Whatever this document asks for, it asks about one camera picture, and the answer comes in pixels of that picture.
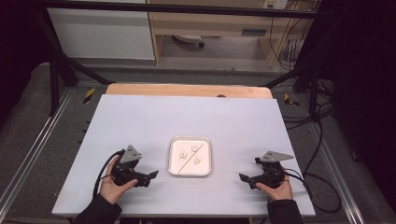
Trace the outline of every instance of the floor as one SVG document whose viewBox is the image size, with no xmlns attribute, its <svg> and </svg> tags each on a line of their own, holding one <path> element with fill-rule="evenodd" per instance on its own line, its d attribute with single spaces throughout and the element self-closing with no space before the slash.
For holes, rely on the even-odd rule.
<svg viewBox="0 0 396 224">
<path fill-rule="evenodd" d="M 165 39 L 163 59 L 160 65 L 153 62 L 136 61 L 98 61 L 81 60 L 93 71 L 103 77 L 118 82 L 155 82 L 155 83 L 189 83 L 218 85 L 265 84 L 287 71 L 282 67 L 268 68 L 265 59 L 254 38 L 205 37 L 205 47 L 181 43 L 171 36 Z M 106 86 L 93 82 L 78 73 L 80 83 L 70 91 L 70 100 L 64 108 L 56 125 L 49 130 L 47 139 L 37 143 L 42 128 L 49 120 L 50 86 L 48 67 L 37 67 L 26 88 L 21 101 L 13 108 L 7 123 L 0 130 L 0 205 L 2 212 L 7 211 L 4 223 L 67 223 L 62 217 L 50 213 L 57 194 L 62 188 L 68 169 L 83 141 L 84 130 L 89 128 L 89 121 Z M 282 115 L 285 117 L 306 117 L 306 94 L 295 94 L 292 90 L 294 79 L 273 88 Z M 95 87 L 95 93 L 89 104 L 83 104 L 88 89 Z M 285 103 L 285 93 L 290 100 Z M 318 102 L 328 101 L 328 96 L 320 96 Z M 287 128 L 294 123 L 286 123 Z M 332 167 L 326 162 L 324 147 L 328 148 L 335 160 L 339 174 L 344 178 L 353 203 L 357 205 L 361 220 L 351 220 L 348 216 L 347 203 L 335 213 L 317 210 L 315 217 L 307 217 L 307 223 L 396 223 L 396 215 L 382 196 L 364 164 L 355 162 L 351 150 L 338 126 L 336 116 L 322 120 L 324 141 L 322 151 L 314 159 L 310 172 L 333 182 Z M 301 167 L 305 167 L 318 144 L 318 125 L 308 122 L 298 128 L 289 130 L 290 141 Z M 31 151 L 32 146 L 39 145 L 39 153 Z M 31 165 L 21 167 L 30 155 Z M 27 169 L 27 176 L 17 183 L 18 194 L 7 199 L 12 202 L 4 207 L 5 192 L 19 168 Z M 315 204 L 325 209 L 334 209 L 337 200 L 334 192 L 323 182 L 308 177 L 315 197 Z"/>
</svg>

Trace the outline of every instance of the white table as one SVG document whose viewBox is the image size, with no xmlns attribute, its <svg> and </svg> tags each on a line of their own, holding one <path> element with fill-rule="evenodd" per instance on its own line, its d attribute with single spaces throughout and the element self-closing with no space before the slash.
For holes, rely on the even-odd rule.
<svg viewBox="0 0 396 224">
<path fill-rule="evenodd" d="M 175 136 L 210 140 L 210 175 L 185 178 L 169 173 L 169 146 Z M 148 188 L 124 194 L 119 201 L 123 217 L 266 216 L 268 196 L 250 189 L 238 174 L 261 175 L 254 158 L 268 150 L 294 156 L 273 99 L 103 95 L 52 213 L 78 215 L 90 203 L 107 158 L 128 145 L 143 156 L 137 172 L 160 172 Z M 301 172 L 295 159 L 281 163 Z M 290 183 L 301 214 L 314 216 L 303 185 L 293 178 Z"/>
</svg>

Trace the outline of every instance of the black sleeve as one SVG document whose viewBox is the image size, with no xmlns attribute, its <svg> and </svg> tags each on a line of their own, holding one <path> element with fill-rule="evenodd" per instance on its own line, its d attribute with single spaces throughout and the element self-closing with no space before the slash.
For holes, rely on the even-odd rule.
<svg viewBox="0 0 396 224">
<path fill-rule="evenodd" d="M 98 194 L 74 220 L 73 224 L 114 224 L 121 213 L 117 204 L 111 204 Z"/>
<path fill-rule="evenodd" d="M 268 215 L 273 224 L 302 224 L 303 219 L 294 200 L 277 200 L 268 203 Z"/>
</svg>

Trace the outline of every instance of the hand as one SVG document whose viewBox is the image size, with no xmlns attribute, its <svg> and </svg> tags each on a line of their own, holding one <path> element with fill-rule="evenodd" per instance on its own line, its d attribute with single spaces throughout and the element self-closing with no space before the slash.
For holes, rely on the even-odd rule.
<svg viewBox="0 0 396 224">
<path fill-rule="evenodd" d="M 264 192 L 266 192 L 273 201 L 293 199 L 293 192 L 291 190 L 289 176 L 285 175 L 282 184 L 277 189 L 271 189 L 270 187 L 258 182 L 256 187 Z"/>
<path fill-rule="evenodd" d="M 123 186 L 118 186 L 114 183 L 111 176 L 111 170 L 113 169 L 118 157 L 119 156 L 114 157 L 111 163 L 107 166 L 106 177 L 103 178 L 99 192 L 111 204 L 115 204 L 125 191 L 133 188 L 137 184 L 137 179 L 133 179 Z"/>
</svg>

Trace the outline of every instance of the white cabinet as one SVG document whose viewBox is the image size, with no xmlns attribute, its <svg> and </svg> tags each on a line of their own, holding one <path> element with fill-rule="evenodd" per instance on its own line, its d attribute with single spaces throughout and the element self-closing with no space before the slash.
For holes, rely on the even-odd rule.
<svg viewBox="0 0 396 224">
<path fill-rule="evenodd" d="M 154 60 L 147 12 L 49 8 L 49 15 L 69 57 Z"/>
</svg>

